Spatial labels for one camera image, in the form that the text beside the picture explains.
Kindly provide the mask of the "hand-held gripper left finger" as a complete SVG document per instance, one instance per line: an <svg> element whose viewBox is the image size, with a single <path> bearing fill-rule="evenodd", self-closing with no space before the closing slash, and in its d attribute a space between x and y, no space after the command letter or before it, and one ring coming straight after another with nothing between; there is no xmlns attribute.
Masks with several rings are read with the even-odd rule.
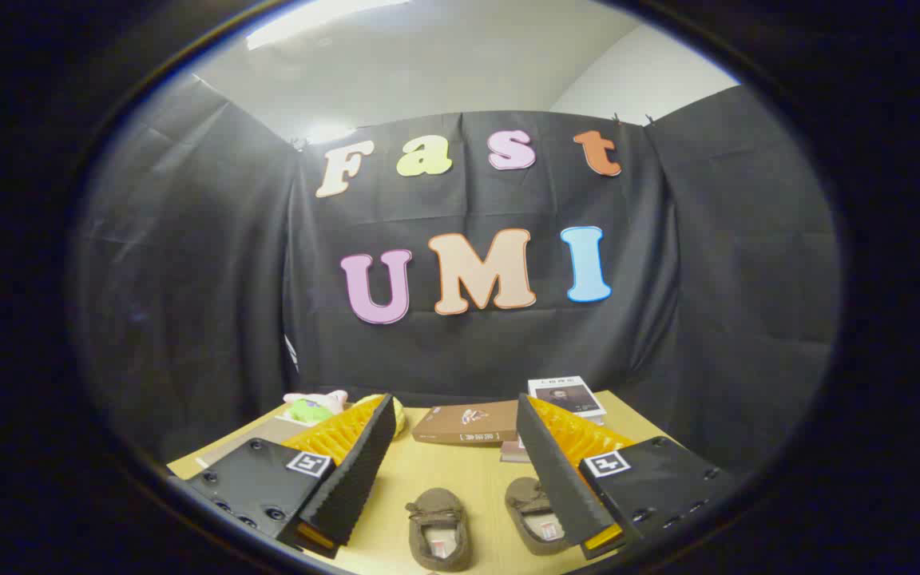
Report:
<svg viewBox="0 0 920 575"><path fill-rule="evenodd" d="M377 395L282 442L249 437L188 488L247 527L332 559L360 520L397 429Z"/></svg>

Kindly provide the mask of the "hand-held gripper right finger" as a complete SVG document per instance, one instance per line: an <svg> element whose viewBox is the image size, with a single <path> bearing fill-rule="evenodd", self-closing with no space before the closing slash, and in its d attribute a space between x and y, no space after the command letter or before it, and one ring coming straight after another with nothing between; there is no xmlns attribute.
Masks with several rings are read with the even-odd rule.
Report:
<svg viewBox="0 0 920 575"><path fill-rule="evenodd" d="M636 552L723 505L737 477L674 440L631 440L522 395L516 428L565 537L587 559Z"/></svg>

